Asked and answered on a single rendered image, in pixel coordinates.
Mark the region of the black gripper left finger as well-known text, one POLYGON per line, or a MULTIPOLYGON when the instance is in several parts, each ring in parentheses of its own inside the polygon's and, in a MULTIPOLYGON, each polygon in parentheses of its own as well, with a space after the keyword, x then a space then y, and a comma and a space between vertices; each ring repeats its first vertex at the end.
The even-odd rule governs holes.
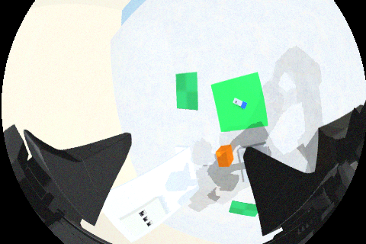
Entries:
POLYGON ((64 198, 92 226, 132 144, 131 134, 122 133, 72 149, 55 149, 27 129, 24 139, 30 154, 47 172, 64 198))

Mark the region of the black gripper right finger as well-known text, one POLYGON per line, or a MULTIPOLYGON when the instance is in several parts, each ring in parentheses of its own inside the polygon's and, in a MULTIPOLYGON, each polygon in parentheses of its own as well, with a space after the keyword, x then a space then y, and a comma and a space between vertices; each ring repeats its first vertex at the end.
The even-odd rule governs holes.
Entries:
POLYGON ((281 228, 335 173, 339 162, 313 173, 304 173, 247 146, 243 155, 262 235, 281 228))

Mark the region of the white network plug with blue boot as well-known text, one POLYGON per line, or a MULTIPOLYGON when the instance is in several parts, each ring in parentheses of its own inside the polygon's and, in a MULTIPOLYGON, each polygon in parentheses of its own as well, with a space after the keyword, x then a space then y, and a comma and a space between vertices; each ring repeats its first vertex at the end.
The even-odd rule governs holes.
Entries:
POLYGON ((238 100, 238 98, 234 98, 234 103, 235 104, 238 104, 239 106, 241 106, 243 109, 245 109, 246 108, 246 106, 247 106, 247 103, 245 103, 244 101, 240 101, 240 100, 238 100))

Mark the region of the orange block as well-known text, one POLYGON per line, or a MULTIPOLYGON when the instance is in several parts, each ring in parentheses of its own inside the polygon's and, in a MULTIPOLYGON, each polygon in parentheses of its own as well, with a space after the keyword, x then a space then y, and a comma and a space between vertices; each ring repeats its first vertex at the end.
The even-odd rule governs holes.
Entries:
POLYGON ((229 146, 220 146, 216 151, 219 167, 230 167, 234 161, 231 144, 229 146))

